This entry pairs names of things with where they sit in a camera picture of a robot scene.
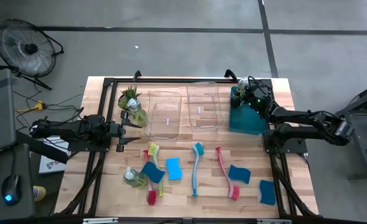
computer mouse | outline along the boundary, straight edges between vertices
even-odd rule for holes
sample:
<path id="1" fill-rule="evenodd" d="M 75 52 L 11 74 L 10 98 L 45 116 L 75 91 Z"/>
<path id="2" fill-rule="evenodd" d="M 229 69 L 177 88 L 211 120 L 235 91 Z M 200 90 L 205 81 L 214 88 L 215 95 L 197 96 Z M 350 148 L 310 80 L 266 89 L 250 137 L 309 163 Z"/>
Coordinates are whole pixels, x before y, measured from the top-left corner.
<path id="1" fill-rule="evenodd" d="M 12 174 L 5 178 L 1 186 L 1 193 L 5 204 L 12 206 L 19 203 L 22 197 L 19 176 Z"/>

blue sponge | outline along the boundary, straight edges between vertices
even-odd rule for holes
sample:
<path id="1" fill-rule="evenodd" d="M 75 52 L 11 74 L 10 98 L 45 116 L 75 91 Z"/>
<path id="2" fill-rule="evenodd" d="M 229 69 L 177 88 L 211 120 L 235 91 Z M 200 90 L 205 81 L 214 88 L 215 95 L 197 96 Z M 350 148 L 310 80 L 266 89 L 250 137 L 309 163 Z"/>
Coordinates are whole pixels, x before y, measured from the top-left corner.
<path id="1" fill-rule="evenodd" d="M 250 175 L 251 171 L 246 168 L 237 168 L 234 165 L 231 165 L 229 168 L 228 177 L 231 180 L 242 181 L 245 184 L 250 183 Z"/>
<path id="2" fill-rule="evenodd" d="M 179 158 L 170 158 L 165 162 L 167 170 L 169 171 L 169 180 L 179 180 L 182 179 L 182 170 L 179 166 Z"/>
<path id="3" fill-rule="evenodd" d="M 159 170 L 152 162 L 147 162 L 141 173 L 146 174 L 153 183 L 159 183 L 165 174 L 165 171 Z"/>
<path id="4" fill-rule="evenodd" d="M 276 198 L 275 198 L 273 182 L 262 180 L 259 183 L 259 189 L 261 191 L 261 201 L 260 202 L 267 204 L 267 205 L 275 205 Z"/>

teal container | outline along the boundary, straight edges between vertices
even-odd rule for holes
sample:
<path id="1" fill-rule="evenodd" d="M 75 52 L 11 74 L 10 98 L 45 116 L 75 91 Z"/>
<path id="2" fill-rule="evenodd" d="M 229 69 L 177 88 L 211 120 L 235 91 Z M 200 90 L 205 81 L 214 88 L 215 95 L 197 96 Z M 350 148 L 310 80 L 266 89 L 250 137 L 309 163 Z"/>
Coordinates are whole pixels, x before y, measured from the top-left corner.
<path id="1" fill-rule="evenodd" d="M 231 97 L 237 88 L 237 86 L 232 87 Z M 243 105 L 236 109 L 230 107 L 228 130 L 236 133 L 258 135 L 266 131 L 266 121 L 259 117 L 259 114 L 251 109 L 249 105 Z"/>

dish soap bottle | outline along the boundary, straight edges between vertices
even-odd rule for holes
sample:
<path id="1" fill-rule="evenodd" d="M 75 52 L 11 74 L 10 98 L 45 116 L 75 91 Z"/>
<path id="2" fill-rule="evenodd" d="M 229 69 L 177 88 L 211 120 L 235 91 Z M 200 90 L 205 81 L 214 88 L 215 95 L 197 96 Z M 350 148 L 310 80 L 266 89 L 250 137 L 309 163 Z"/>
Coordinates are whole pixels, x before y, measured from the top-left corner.
<path id="1" fill-rule="evenodd" d="M 147 124 L 147 114 L 146 111 L 142 109 L 141 103 L 138 100 L 129 99 L 127 107 L 132 114 L 133 123 L 144 128 Z"/>
<path id="2" fill-rule="evenodd" d="M 127 171 L 124 174 L 124 182 L 135 189 L 141 189 L 147 185 L 147 178 L 145 174 L 127 167 Z"/>

electric fan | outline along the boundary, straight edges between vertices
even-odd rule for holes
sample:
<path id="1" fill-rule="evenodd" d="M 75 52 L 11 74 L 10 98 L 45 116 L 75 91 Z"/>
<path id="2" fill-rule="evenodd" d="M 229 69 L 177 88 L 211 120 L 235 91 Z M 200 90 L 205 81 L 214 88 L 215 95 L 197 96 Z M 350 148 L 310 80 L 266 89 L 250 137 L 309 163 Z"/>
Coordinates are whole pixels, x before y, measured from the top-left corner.
<path id="1" fill-rule="evenodd" d="M 52 42 L 60 46 L 59 52 Z M 0 70 L 10 69 L 15 76 L 51 90 L 38 78 L 53 70 L 57 55 L 62 53 L 61 44 L 29 22 L 8 19 L 0 24 L 0 56 L 7 64 L 0 65 Z"/>

